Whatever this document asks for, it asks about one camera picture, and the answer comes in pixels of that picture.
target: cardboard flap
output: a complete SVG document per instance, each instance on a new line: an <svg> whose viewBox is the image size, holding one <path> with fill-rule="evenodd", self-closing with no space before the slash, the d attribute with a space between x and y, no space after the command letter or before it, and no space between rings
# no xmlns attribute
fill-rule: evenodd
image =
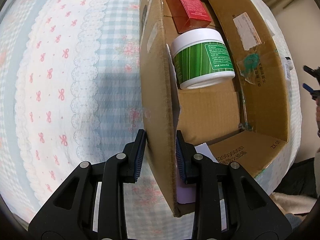
<svg viewBox="0 0 320 240"><path fill-rule="evenodd" d="M209 2L237 64L247 125L258 133L288 141L289 105L284 72L263 18L250 0Z"/></svg>
<svg viewBox="0 0 320 240"><path fill-rule="evenodd" d="M255 132L243 131L209 146L219 163L240 163L252 177L256 177L274 160L285 141Z"/></svg>
<svg viewBox="0 0 320 240"><path fill-rule="evenodd" d="M237 92L180 92L179 102L178 130L188 143L198 145L239 130Z"/></svg>
<svg viewBox="0 0 320 240"><path fill-rule="evenodd" d="M140 76L146 153L152 173L177 214L175 132L161 0L140 2Z"/></svg>

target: cardboard box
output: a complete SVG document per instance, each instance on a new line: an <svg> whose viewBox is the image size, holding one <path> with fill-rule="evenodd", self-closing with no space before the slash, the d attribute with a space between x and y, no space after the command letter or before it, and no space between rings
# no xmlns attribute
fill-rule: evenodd
<svg viewBox="0 0 320 240"><path fill-rule="evenodd" d="M179 34L165 0L141 0L140 4L146 154L176 217L194 208L192 204L177 203L177 127L186 142L211 144L211 152L221 163L236 160L253 177L272 163L288 141L284 72L266 24L250 0L208 1L203 0L212 18L208 28L225 34L238 75L230 82L190 91L177 89L168 60L166 44L170 46Z"/></svg>
<svg viewBox="0 0 320 240"><path fill-rule="evenodd" d="M165 0L178 33L205 28L211 22L200 0Z"/></svg>

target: red product box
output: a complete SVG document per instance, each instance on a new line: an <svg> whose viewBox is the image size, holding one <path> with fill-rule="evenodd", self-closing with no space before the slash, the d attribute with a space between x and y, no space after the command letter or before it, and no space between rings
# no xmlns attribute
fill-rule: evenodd
<svg viewBox="0 0 320 240"><path fill-rule="evenodd" d="M210 16L200 0L166 0L178 33L205 28Z"/></svg>

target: white paper label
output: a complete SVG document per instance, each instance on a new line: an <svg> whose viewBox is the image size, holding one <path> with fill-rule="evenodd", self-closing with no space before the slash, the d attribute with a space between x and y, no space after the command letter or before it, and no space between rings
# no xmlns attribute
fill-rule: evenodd
<svg viewBox="0 0 320 240"><path fill-rule="evenodd" d="M270 32L270 35L272 37L275 36L276 35L276 30L274 29L272 23L268 19L265 20L265 23L267 24L268 30Z"/></svg>
<svg viewBox="0 0 320 240"><path fill-rule="evenodd" d="M246 12L234 18L233 22L237 27L244 50L249 50L261 44L256 28Z"/></svg>
<svg viewBox="0 0 320 240"><path fill-rule="evenodd" d="M156 22L155 25L153 25L152 31L150 33L148 42L147 42L147 52L149 53L151 46L153 44L153 41L155 40L156 36L158 34L158 23Z"/></svg>
<svg viewBox="0 0 320 240"><path fill-rule="evenodd" d="M286 58L281 58L282 69L284 72L284 78L286 81L291 83L291 74L289 69L289 62Z"/></svg>
<svg viewBox="0 0 320 240"><path fill-rule="evenodd" d="M141 47L141 44L142 44L142 40L143 40L143 36L144 36L144 29L147 25L147 20L148 20L148 16L149 16L149 11L150 11L150 7L151 7L151 3L152 3L152 0L149 1L149 4L148 4L148 8L147 8L147 13L146 13L146 18L144 20L144 24L143 24L143 28L142 28L142 34L141 34L141 39L140 39L140 47Z"/></svg>
<svg viewBox="0 0 320 240"><path fill-rule="evenodd" d="M176 131L181 108L180 108L179 98L178 98L178 87L177 87L177 78L176 78L177 75L172 63L172 58L171 58L168 44L167 44L167 54L168 54L169 73L170 73L173 129L174 131Z"/></svg>
<svg viewBox="0 0 320 240"><path fill-rule="evenodd" d="M197 153L201 153L204 156L207 156L208 158L210 158L213 162L218 163L218 161L216 160L216 158L212 155L208 145L206 143L200 144L198 146L195 146L196 152Z"/></svg>

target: green jar label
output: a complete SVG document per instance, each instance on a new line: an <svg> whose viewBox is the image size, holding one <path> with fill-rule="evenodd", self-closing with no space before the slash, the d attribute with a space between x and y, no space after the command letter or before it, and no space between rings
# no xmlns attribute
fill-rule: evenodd
<svg viewBox="0 0 320 240"><path fill-rule="evenodd" d="M234 71L226 46L210 41L192 45L173 59L179 83L202 75Z"/></svg>

